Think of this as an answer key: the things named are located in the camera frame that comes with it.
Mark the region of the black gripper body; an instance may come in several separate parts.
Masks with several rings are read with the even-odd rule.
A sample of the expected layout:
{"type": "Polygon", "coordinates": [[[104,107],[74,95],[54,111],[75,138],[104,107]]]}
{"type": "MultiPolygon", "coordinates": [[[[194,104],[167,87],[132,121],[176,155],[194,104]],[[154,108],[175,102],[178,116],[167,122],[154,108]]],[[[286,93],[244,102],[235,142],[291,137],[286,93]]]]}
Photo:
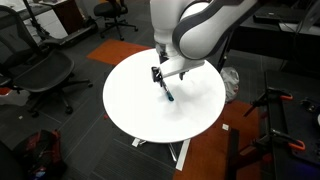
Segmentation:
{"type": "Polygon", "coordinates": [[[190,60],[180,55],[166,56],[160,54],[159,61],[160,66],[157,68],[157,76],[160,78],[181,74],[204,64],[204,60],[190,60]]]}

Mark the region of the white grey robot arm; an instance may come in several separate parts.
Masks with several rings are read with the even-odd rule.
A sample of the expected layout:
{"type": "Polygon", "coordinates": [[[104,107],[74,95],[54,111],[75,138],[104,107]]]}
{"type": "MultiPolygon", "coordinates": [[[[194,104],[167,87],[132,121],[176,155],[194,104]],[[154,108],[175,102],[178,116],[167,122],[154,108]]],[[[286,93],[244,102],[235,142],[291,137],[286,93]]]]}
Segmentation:
{"type": "Polygon", "coordinates": [[[150,0],[159,65],[155,82],[202,66],[268,0],[150,0]]]}

